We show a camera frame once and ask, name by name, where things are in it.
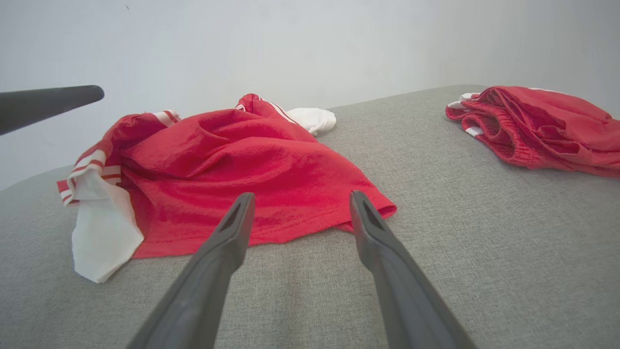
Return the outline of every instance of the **white wall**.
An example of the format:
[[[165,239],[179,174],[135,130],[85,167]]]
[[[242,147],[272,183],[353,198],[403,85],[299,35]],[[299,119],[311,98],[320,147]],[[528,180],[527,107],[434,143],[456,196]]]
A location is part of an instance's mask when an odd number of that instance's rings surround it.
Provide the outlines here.
[[[73,163],[125,114],[189,116],[245,93],[289,109],[516,84],[620,115],[619,14],[618,0],[3,1],[0,91],[106,97],[0,136],[0,189]]]

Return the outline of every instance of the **clothing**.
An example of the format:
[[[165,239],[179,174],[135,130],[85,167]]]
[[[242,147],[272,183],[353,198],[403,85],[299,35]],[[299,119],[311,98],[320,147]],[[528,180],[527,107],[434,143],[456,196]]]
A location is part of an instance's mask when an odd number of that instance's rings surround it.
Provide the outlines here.
[[[507,163],[620,178],[620,120],[581,98],[494,86],[463,94],[446,115]]]
[[[286,114],[299,125],[302,125],[313,136],[316,136],[319,131],[329,131],[336,125],[334,113],[322,109],[295,108],[286,112]]]
[[[130,257],[195,252],[244,192],[256,195],[249,245],[352,231],[351,190],[384,217],[396,211],[355,165],[254,94],[184,120],[174,111],[125,116],[58,187],[65,204],[79,201],[74,262],[95,282]]]

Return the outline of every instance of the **white trim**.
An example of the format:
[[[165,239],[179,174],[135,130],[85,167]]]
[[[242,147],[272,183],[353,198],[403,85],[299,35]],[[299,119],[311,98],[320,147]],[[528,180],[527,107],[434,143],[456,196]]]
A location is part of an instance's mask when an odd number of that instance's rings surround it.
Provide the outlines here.
[[[154,112],[153,115],[155,115],[162,124],[166,125],[166,127],[170,127],[174,124],[174,121],[172,121],[166,112]]]
[[[448,108],[450,109],[465,109],[465,112],[469,112],[466,106],[462,104],[463,101],[477,101],[480,99],[479,93],[464,93],[459,97],[458,101],[452,102],[448,104]]]
[[[559,91],[553,91],[552,89],[544,89],[544,88],[529,88],[529,89],[535,89],[538,91],[547,91],[547,92],[555,92],[555,93],[561,93],[561,94],[565,94],[566,96],[571,96],[568,93],[564,93],[564,92],[559,92]]]
[[[284,109],[280,108],[280,106],[279,106],[278,104],[274,104],[274,103],[271,103],[271,102],[267,102],[267,103],[271,104],[271,106],[275,109],[275,111],[277,111],[277,112],[278,112],[278,114],[280,114],[283,118],[285,118],[286,120],[288,120],[288,122],[292,122],[292,123],[294,123],[294,124],[297,124],[297,123],[296,123],[295,121],[293,121],[290,117],[288,117],[288,115],[286,115],[285,113],[282,113],[282,111],[283,111]]]
[[[181,121],[181,116],[179,116],[176,111],[173,111],[172,109],[166,109],[166,111],[170,112],[176,121]]]
[[[461,101],[456,101],[448,104],[448,108],[450,109],[465,109],[466,107],[461,104]]]
[[[67,189],[67,190],[63,190],[60,192],[60,199],[64,199],[67,196],[73,196],[73,193],[71,192],[71,190]]]
[[[472,126],[465,129],[470,136],[475,137],[477,135],[484,135],[484,131],[478,126]]]
[[[105,152],[101,149],[95,149],[95,151],[92,152],[92,154],[78,161],[78,163],[73,167],[73,170],[75,170],[78,167],[88,165],[92,160],[99,160],[101,161],[101,163],[105,163]]]

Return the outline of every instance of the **gray fabric surface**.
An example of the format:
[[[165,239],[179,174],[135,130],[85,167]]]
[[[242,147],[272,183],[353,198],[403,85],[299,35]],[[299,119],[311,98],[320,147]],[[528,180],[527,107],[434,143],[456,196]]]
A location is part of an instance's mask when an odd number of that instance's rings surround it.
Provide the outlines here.
[[[318,139],[399,207],[388,224],[485,348],[620,343],[620,181],[502,163],[444,107],[450,86],[333,108]],[[73,272],[62,168],[0,193],[0,347],[122,348],[188,257],[132,260],[105,284]],[[386,348],[352,235],[248,249],[217,348]]]

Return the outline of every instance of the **white fabric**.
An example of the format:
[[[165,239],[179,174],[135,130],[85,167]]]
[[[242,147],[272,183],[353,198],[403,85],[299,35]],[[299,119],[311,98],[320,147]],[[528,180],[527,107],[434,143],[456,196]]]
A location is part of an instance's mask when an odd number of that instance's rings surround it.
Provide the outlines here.
[[[478,99],[480,99],[480,94],[479,93],[464,93],[461,95],[461,97],[459,97],[458,101],[452,102],[450,104],[448,104],[448,108],[450,109],[466,109],[466,107],[461,103],[463,101],[477,101]]]
[[[129,193],[94,170],[77,178],[79,200],[73,230],[73,261],[81,276],[103,283],[127,262],[144,240],[136,225]]]
[[[318,132],[329,131],[336,125],[334,113],[324,109],[296,108],[286,114],[314,136]]]
[[[478,126],[472,126],[465,129],[470,136],[475,137],[477,135],[484,135],[484,131]]]

